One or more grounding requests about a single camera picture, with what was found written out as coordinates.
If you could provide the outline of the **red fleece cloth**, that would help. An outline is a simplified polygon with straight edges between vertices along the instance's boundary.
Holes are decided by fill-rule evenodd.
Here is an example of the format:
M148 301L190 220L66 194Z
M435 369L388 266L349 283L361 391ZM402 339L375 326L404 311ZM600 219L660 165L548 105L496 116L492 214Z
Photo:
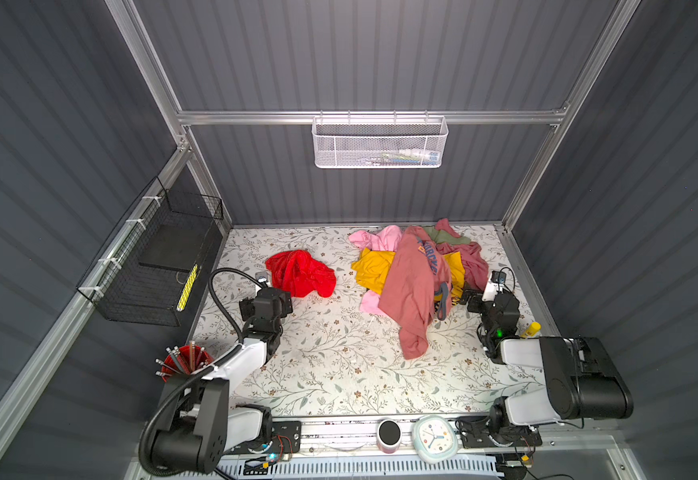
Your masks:
M329 298L337 286L335 271L306 250L275 254L266 260L265 266L271 273L273 286L296 298L305 298L312 292Z

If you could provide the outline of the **dusty rose shirt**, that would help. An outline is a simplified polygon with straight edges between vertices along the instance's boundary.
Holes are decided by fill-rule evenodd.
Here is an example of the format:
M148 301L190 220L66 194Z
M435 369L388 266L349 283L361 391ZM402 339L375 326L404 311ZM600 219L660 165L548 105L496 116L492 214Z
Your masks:
M390 267L379 308L399 326L403 357L413 360L429 349L427 331L447 318L452 304L452 274L424 228L408 227Z

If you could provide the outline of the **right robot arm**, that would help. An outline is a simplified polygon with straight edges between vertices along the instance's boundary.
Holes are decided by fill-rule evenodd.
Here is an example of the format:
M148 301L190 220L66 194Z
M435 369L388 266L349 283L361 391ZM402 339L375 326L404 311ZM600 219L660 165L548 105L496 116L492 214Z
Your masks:
M599 339L519 336L519 299L507 289L496 293L467 289L460 303L479 315L477 336L489 360L539 369L544 375L542 389L503 396L493 403L486 421L492 435L572 420L632 416L633 395Z

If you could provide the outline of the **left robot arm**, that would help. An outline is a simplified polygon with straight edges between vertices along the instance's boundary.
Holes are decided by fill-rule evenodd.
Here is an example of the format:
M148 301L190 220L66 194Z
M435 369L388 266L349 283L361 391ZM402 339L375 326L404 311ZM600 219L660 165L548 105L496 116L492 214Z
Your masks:
M291 294L267 287L240 307L242 340L198 372L167 381L157 411L142 431L138 460L155 477L211 473L229 450L271 438L268 407L233 408L231 395L275 356L282 320L293 313Z

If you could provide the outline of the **mauve purple cloth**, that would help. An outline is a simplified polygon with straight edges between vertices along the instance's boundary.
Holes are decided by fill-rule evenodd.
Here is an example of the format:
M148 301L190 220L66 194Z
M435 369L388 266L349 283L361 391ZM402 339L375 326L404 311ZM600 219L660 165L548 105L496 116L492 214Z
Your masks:
M457 235L461 235L453 229L448 219L439 220L435 227L452 229ZM437 249L443 255L459 253L465 270L465 282L473 289L486 289L490 269L488 262L482 257L482 246L478 242L472 240L468 245L437 244Z

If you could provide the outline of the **olive green cloth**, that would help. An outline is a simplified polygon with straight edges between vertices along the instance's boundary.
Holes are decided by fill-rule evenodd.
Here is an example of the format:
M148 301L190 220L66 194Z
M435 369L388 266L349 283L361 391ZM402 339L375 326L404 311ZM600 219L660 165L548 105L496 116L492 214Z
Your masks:
M471 238L457 235L452 229L437 229L435 226L427 226L423 230L436 244L468 245L472 242Z

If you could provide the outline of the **yellow cloth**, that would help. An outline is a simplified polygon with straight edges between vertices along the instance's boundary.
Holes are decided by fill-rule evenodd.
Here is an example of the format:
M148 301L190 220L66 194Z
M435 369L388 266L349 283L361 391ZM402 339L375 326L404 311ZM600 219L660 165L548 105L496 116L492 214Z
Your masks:
M357 283L381 295L395 255L396 253L393 251L364 249L360 258L351 266L356 272ZM461 254L459 252L446 254L444 260L449 265L451 272L451 293L456 299L460 299L466 284L466 270L462 263Z

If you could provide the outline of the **light pink cloth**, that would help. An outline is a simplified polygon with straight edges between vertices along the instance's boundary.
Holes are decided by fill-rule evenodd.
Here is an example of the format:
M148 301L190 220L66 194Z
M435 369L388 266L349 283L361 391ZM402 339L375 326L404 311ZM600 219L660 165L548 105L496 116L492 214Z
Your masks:
M397 225L389 225L378 232L361 230L349 236L349 242L360 250L396 251L403 237L402 229Z

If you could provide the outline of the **yellow bottle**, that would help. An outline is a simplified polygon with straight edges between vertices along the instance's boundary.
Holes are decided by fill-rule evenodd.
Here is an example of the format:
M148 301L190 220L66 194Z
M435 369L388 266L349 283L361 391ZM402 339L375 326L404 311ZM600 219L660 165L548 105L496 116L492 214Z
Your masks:
M525 337L533 337L537 335L542 329L542 325L538 322L532 322L526 330L523 332Z

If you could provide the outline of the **red cup with tools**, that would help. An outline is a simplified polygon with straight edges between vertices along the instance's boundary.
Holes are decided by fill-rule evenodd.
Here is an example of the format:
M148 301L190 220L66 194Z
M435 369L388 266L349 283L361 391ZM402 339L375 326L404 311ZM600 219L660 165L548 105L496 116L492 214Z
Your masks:
M168 347L164 360L156 359L156 375L167 381L174 376L189 376L209 366L214 357L204 346L190 341L183 346Z

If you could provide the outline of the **floral table mat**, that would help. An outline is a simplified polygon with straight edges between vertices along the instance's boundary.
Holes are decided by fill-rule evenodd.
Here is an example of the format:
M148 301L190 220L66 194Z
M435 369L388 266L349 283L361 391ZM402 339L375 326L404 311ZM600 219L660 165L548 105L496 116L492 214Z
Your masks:
M266 405L280 417L483 412L501 396L539 390L543 373L489 360L477 338L477 315L456 306L428 331L429 349L403 357L398 325L361 310L362 288L351 268L359 249L347 227L235 229L219 260L193 339L213 356L235 341L230 321L253 295L250 277L280 252L303 249L332 268L329 298L311 294L294 303L275 357L235 390L237 404Z

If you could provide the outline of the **white analog clock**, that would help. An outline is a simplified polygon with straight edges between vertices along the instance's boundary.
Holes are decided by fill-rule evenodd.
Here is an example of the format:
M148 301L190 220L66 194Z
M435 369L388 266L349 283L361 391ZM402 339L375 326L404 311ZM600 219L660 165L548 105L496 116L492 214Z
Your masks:
M414 450L428 464L449 460L459 449L459 439L453 427L439 415L418 419L413 424L412 440Z

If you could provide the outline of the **small round speaker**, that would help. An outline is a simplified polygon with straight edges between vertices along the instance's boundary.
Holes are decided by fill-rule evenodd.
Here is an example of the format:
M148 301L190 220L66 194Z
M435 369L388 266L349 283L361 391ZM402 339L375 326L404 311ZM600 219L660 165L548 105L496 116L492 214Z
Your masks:
M401 444L402 430L392 419L381 420L376 429L376 444L385 454L395 453Z

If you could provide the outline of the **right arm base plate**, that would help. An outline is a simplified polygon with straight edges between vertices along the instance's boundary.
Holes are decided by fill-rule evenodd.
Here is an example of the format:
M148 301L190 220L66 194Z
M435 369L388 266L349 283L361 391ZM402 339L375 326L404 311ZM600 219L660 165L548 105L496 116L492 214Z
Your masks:
M500 426L487 416L461 416L455 419L455 431L464 448L529 447L543 445L538 430L529 426Z

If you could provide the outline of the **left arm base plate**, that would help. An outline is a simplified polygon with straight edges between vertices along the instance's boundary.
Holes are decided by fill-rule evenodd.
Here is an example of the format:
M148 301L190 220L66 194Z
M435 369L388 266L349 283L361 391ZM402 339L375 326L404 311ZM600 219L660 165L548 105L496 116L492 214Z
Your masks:
M294 454L300 451L303 424L275 421L264 429L264 436L228 448L225 455Z

